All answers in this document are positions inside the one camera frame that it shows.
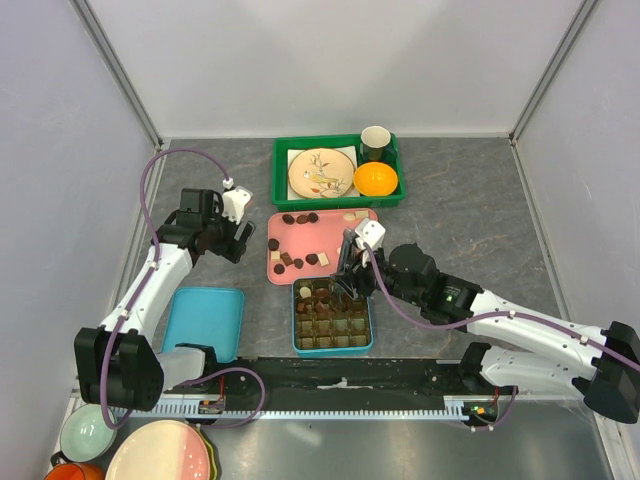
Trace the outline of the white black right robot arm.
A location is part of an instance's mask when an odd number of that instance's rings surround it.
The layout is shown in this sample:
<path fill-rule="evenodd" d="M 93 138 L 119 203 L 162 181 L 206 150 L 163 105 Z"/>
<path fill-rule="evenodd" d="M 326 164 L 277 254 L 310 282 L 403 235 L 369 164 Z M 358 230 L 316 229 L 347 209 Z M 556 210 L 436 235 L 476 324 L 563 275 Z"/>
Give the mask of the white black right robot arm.
<path fill-rule="evenodd" d="M 639 336 L 625 323 L 600 328 L 527 309 L 440 271 L 415 244 L 386 256 L 361 239 L 345 240 L 334 279 L 353 299 L 380 291 L 398 315 L 401 302 L 418 308 L 412 322 L 418 328 L 458 330 L 521 348 L 516 354 L 470 345 L 457 371 L 469 393 L 491 385 L 578 396 L 611 420 L 639 419 Z"/>

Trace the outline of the pink chocolate tray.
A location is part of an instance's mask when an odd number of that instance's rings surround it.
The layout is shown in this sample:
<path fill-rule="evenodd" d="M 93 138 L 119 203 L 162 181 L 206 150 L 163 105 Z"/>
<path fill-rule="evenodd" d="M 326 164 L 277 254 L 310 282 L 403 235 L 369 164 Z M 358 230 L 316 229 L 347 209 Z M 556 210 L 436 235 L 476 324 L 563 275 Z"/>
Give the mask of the pink chocolate tray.
<path fill-rule="evenodd" d="M 315 212 L 319 220 L 310 223 Z M 370 208 L 277 213 L 267 223 L 267 278 L 278 286 L 336 272 L 343 231 L 364 218 L 377 220 Z"/>

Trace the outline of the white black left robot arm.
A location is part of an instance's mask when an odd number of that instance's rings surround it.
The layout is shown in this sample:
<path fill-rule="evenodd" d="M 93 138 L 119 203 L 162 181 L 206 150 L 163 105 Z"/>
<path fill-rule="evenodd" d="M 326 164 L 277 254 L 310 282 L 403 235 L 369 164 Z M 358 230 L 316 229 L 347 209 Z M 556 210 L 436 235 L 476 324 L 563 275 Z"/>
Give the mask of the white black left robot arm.
<path fill-rule="evenodd" d="M 74 339 L 82 400 L 105 409 L 150 411 L 162 393 L 189 385 L 208 393 L 218 365 L 232 359 L 210 334 L 190 331 L 157 353 L 151 343 L 161 316 L 198 259 L 212 253 L 236 264 L 255 225 L 243 219 L 252 194 L 185 188 L 180 205 L 158 226 L 146 260 L 112 312 Z"/>

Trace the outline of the metal tongs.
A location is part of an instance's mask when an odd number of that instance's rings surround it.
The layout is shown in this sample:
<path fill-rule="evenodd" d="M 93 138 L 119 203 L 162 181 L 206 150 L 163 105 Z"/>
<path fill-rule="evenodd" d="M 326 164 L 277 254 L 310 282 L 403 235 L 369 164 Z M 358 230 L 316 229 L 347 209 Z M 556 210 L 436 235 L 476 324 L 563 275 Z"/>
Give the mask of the metal tongs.
<path fill-rule="evenodd" d="M 360 297 L 356 270 L 361 263 L 361 249 L 357 246 L 357 238 L 354 230 L 346 228 L 343 231 L 337 270 L 332 275 L 334 283 L 352 300 Z"/>

